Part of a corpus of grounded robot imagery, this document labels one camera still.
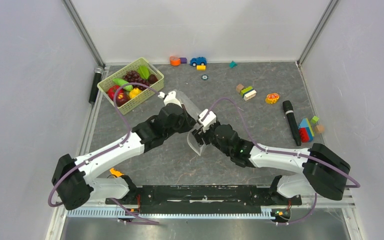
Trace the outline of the dark red apple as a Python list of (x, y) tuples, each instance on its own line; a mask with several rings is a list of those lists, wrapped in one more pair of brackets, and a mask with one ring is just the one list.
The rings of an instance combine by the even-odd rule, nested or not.
[(130, 97), (124, 92), (119, 92), (114, 99), (117, 107), (121, 107), (130, 100)]

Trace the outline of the clear dotted zip bag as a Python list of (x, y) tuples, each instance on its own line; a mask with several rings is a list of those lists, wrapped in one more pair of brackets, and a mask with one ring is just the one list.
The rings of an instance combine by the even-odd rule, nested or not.
[(187, 126), (189, 130), (187, 131), (186, 141), (188, 146), (198, 155), (201, 156), (206, 149), (206, 145), (204, 143), (197, 142), (196, 138), (193, 135), (193, 131), (198, 130), (201, 125), (199, 123), (199, 115), (203, 112), (200, 110), (188, 97), (185, 93), (180, 90), (172, 90), (170, 91), (165, 100), (164, 104), (167, 105), (169, 103), (176, 104), (180, 106), (187, 115)]

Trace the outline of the green cucumber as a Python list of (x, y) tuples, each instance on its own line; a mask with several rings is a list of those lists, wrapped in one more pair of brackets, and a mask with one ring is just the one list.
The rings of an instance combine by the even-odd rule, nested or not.
[[(120, 86), (120, 87), (129, 83), (128, 81), (126, 81), (126, 80), (124, 80), (122, 78), (114, 78), (113, 82), (115, 83), (115, 85)], [(126, 86), (123, 87), (123, 89), (125, 91), (130, 92), (130, 91), (132, 91), (134, 89), (134, 87), (132, 85), (126, 85)]]

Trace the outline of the purple grape bunch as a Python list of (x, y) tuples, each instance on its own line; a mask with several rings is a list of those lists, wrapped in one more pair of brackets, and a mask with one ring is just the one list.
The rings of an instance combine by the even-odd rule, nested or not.
[(150, 86), (150, 83), (146, 79), (142, 78), (140, 74), (135, 70), (128, 71), (125, 75), (122, 76), (122, 79), (129, 83), (139, 83), (148, 87)]

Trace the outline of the red tomato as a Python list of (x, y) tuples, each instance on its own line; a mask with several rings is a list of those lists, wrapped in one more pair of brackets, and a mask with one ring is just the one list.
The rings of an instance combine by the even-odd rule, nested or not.
[(124, 93), (124, 90), (121, 89), (118, 94), (116, 94), (116, 91), (118, 90), (118, 88), (120, 88), (119, 85), (114, 85), (112, 86), (108, 92), (107, 92), (107, 95), (108, 97), (112, 100), (112, 101), (116, 101), (116, 102), (119, 102), (121, 101), (122, 99), (125, 98), (125, 93)]

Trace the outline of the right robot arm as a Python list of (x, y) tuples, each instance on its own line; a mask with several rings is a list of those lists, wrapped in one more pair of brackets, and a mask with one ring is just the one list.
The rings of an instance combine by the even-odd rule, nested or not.
[(324, 144), (299, 149), (269, 147), (240, 138), (231, 125), (218, 122), (207, 130), (200, 127), (191, 133), (199, 147), (212, 145), (239, 167), (292, 172), (272, 181), (268, 196), (275, 204), (315, 193), (334, 201), (343, 198), (351, 167)]

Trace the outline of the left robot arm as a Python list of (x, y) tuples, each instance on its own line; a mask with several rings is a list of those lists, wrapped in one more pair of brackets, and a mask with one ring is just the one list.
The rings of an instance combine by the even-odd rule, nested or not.
[(168, 103), (158, 114), (150, 116), (120, 139), (92, 153), (75, 158), (68, 153), (61, 156), (51, 179), (53, 189), (48, 197), (48, 205), (63, 205), (70, 211), (93, 197), (113, 197), (125, 204), (133, 203), (137, 198), (137, 190), (131, 183), (124, 179), (105, 178), (103, 183), (110, 185), (110, 190), (105, 191), (96, 178), (125, 160), (161, 146), (174, 134), (189, 132), (197, 123), (200, 112), (193, 103)]

